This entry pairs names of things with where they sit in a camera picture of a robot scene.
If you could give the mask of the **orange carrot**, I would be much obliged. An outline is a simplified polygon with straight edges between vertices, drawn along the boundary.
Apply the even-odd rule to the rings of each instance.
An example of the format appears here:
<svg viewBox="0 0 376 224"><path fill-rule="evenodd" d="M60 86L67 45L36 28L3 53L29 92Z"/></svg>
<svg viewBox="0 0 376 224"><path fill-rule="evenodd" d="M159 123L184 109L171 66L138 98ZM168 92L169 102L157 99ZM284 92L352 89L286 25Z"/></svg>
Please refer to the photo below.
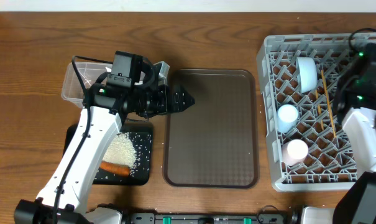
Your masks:
<svg viewBox="0 0 376 224"><path fill-rule="evenodd" d="M127 177L131 171L129 166L113 164L106 161L102 161L99 168L122 177Z"/></svg>

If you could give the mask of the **light blue cup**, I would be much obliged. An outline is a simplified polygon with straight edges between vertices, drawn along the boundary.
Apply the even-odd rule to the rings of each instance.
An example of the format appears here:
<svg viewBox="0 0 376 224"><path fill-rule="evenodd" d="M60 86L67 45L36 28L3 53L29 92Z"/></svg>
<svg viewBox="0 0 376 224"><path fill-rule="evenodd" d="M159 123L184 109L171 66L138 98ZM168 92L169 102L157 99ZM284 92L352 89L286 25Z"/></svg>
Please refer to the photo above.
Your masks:
<svg viewBox="0 0 376 224"><path fill-rule="evenodd" d="M298 122L298 110L295 106L286 104L277 110L278 131L287 133L294 128Z"/></svg>

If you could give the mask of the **pink cup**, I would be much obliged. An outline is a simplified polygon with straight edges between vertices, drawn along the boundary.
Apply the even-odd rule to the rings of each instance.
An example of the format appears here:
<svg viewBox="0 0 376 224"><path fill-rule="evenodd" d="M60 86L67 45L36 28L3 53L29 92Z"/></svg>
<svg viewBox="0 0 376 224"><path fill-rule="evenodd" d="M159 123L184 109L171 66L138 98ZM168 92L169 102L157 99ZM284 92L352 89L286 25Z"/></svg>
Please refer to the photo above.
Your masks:
<svg viewBox="0 0 376 224"><path fill-rule="evenodd" d="M300 140L294 139L282 146L282 159L288 166L303 162L308 155L308 145Z"/></svg>

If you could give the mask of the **light blue rice bowl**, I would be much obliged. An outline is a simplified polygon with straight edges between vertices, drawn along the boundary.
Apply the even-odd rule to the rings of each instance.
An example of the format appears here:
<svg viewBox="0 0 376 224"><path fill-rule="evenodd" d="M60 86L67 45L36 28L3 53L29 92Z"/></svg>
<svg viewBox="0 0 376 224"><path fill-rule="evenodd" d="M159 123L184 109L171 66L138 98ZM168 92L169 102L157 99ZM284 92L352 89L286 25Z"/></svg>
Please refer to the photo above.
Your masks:
<svg viewBox="0 0 376 224"><path fill-rule="evenodd" d="M298 83L300 85L300 92L307 93L316 88L318 76L316 71L316 64L310 57L297 57Z"/></svg>

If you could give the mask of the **wooden chopstick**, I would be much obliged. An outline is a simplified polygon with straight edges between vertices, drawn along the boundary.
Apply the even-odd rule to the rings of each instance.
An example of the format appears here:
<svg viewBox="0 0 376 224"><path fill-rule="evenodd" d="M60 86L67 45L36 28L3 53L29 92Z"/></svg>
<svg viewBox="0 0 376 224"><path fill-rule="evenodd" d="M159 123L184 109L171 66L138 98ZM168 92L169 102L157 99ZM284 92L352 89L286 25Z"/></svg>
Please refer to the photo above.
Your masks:
<svg viewBox="0 0 376 224"><path fill-rule="evenodd" d="M315 90L315 97L316 97L316 100L319 99L319 94L318 94L317 89ZM321 111L320 105L317 105L317 110L318 110L318 114L321 115L322 111ZM321 130L324 131L323 119L320 120L320 125L321 125Z"/></svg>
<svg viewBox="0 0 376 224"><path fill-rule="evenodd" d="M330 99L329 99L329 93L328 93L328 89L327 89L327 83L326 83L326 79L325 79L324 71L323 70L321 70L321 78L322 78L322 83L323 83L324 95L326 97L326 103L327 103L327 107L328 107L328 113L329 113L329 119L330 119L331 129L332 129L333 137L335 139L336 138L336 129L335 129L335 124L334 124L334 119L333 119L333 113L332 113L332 109L331 109Z"/></svg>

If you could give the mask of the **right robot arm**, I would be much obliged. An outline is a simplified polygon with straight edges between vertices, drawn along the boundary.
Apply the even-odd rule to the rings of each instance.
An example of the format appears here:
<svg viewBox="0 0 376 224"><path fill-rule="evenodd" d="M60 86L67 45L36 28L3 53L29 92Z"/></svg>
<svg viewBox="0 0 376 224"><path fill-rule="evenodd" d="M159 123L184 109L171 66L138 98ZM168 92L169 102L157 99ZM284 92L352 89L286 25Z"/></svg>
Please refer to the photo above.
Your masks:
<svg viewBox="0 0 376 224"><path fill-rule="evenodd" d="M338 80L333 112L351 144L358 179L333 223L376 223L376 44L367 44Z"/></svg>

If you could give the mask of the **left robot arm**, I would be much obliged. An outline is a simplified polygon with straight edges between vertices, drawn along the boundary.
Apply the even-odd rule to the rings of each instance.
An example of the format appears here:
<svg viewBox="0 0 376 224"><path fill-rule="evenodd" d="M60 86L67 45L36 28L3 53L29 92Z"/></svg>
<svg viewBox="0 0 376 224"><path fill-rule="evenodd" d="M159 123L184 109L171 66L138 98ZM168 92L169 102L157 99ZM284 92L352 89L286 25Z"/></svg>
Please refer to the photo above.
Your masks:
<svg viewBox="0 0 376 224"><path fill-rule="evenodd" d="M195 100L178 85L142 89L95 83L85 91L83 102L80 121L56 171L34 201L18 203L15 223L122 223L118 209L87 211L88 196L106 149L129 113L145 118L177 113L194 105Z"/></svg>

